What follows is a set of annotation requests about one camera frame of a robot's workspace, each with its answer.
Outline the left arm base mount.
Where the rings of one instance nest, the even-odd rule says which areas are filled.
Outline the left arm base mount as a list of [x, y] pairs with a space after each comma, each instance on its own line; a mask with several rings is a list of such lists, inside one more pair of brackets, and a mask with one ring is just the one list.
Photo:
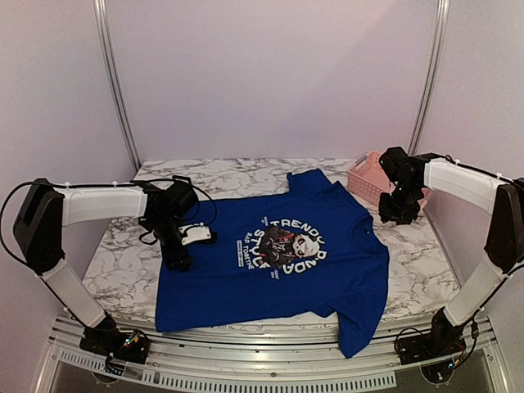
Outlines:
[[86, 328], [79, 348], [109, 360], [145, 364], [151, 340], [140, 330], [121, 331], [116, 327]]

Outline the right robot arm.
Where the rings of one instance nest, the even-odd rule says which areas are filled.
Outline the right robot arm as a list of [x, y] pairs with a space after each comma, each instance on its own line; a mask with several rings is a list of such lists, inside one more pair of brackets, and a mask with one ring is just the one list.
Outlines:
[[[510, 165], [511, 156], [504, 149], [476, 151], [424, 143], [417, 151], [428, 152], [449, 154], [491, 173], [523, 176], [523, 161]], [[445, 305], [480, 262], [490, 225], [486, 212], [443, 192], [433, 192], [422, 215], [410, 225], [383, 224], [378, 213], [373, 211], [373, 215], [377, 237], [391, 253], [389, 294], [382, 316], [388, 322], [427, 317]], [[486, 304], [485, 314], [501, 346], [520, 346], [523, 339], [522, 270]]]

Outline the blue printed t-shirt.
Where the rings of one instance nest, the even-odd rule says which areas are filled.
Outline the blue printed t-shirt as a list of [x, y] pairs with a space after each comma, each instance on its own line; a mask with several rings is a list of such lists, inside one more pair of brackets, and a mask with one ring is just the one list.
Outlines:
[[389, 251], [373, 217], [320, 169], [287, 175], [282, 194], [203, 202], [218, 238], [191, 244], [186, 273], [162, 268], [159, 332], [312, 312], [336, 315], [341, 353], [372, 340], [388, 293]]

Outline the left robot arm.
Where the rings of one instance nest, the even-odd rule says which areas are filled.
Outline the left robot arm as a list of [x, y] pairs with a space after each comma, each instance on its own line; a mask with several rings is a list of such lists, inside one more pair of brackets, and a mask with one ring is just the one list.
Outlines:
[[188, 177], [174, 176], [162, 188], [158, 180], [107, 184], [54, 184], [45, 178], [25, 183], [27, 194], [13, 224], [21, 263], [31, 269], [84, 328], [104, 355], [115, 355], [121, 337], [105, 323], [111, 316], [94, 299], [67, 260], [63, 245], [67, 227], [84, 222], [134, 218], [160, 244], [167, 269], [187, 272], [186, 213], [198, 197]]

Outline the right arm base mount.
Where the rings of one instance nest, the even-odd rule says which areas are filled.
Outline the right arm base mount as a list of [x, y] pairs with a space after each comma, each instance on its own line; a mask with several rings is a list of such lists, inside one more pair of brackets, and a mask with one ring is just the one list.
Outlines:
[[466, 348], [466, 341], [461, 334], [440, 341], [430, 332], [422, 332], [415, 327], [402, 329], [394, 340], [394, 351], [402, 365], [420, 363], [454, 353], [464, 355]]

